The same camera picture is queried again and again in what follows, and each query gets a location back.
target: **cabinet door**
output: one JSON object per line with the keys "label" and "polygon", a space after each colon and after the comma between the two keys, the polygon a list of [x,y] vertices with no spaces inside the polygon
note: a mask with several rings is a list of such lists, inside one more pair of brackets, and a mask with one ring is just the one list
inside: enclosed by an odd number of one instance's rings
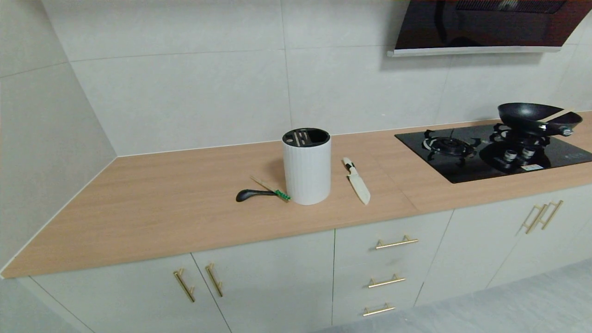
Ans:
{"label": "cabinet door", "polygon": [[229,332],[190,254],[33,279],[95,333]]}
{"label": "cabinet door", "polygon": [[331,326],[333,243],[331,230],[193,256],[233,333],[312,332]]}
{"label": "cabinet door", "polygon": [[416,305],[485,289],[547,196],[456,209]]}
{"label": "cabinet door", "polygon": [[516,244],[490,286],[499,286],[567,265],[570,258],[569,253],[563,251],[564,246],[589,220],[591,202],[590,185],[551,193],[550,200],[545,202],[548,206],[536,227]]}
{"label": "cabinet door", "polygon": [[565,244],[561,253],[566,265],[592,258],[592,218]]}

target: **green chopstick tip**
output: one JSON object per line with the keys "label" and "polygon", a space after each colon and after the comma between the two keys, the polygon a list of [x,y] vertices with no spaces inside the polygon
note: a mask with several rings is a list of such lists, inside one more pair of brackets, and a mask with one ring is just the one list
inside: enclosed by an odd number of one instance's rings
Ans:
{"label": "green chopstick tip", "polygon": [[276,190],[275,191],[275,194],[277,194],[278,197],[280,197],[280,198],[282,198],[282,199],[284,199],[286,201],[289,201],[290,199],[292,199],[289,195],[285,194],[284,192],[282,192],[280,190]]}

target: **knife handle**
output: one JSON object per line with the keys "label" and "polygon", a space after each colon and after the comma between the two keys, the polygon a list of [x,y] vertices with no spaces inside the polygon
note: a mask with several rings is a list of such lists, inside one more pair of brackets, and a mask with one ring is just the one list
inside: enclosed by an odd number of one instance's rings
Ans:
{"label": "knife handle", "polygon": [[358,170],[356,170],[356,166],[353,164],[351,159],[344,157],[343,163],[345,164],[345,167],[348,169],[350,175],[357,175],[358,174]]}

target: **white cabinet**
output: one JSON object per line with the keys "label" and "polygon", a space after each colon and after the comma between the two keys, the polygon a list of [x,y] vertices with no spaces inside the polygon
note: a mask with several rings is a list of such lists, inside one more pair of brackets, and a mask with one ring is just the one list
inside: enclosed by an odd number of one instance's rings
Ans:
{"label": "white cabinet", "polygon": [[413,307],[451,214],[338,229],[333,324],[370,317],[368,312]]}
{"label": "white cabinet", "polygon": [[545,203],[536,225],[520,238],[490,286],[541,274],[571,262],[571,253],[564,248],[590,219],[592,185],[553,192]]}
{"label": "white cabinet", "polygon": [[311,332],[331,326],[333,244],[331,230],[193,256],[233,333]]}
{"label": "white cabinet", "polygon": [[487,287],[548,195],[456,209],[416,305]]}
{"label": "white cabinet", "polygon": [[584,227],[564,245],[561,254],[566,265],[592,258],[592,213]]}
{"label": "white cabinet", "polygon": [[95,333],[229,332],[190,254],[33,279]]}

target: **sticker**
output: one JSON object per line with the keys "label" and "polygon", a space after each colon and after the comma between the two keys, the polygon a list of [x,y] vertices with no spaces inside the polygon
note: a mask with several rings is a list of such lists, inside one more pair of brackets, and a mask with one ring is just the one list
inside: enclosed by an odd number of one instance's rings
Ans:
{"label": "sticker", "polygon": [[533,171],[533,170],[540,170],[543,169],[542,166],[538,165],[538,164],[531,164],[531,165],[524,165],[522,166],[522,168],[526,171]]}

